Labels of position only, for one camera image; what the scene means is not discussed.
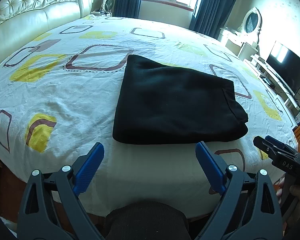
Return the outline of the right hand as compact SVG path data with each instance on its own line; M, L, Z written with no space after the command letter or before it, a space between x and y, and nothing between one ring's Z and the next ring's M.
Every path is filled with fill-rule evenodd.
M282 177L279 180L279 183L277 184L279 188L276 191L276 196L279 200L279 203L281 203L281 196L282 196L282 193L283 193L284 183L285 183L285 178ZM289 190L290 190L290 193L298 199L298 204L297 204L295 209L300 210L300 186L299 185L292 185Z

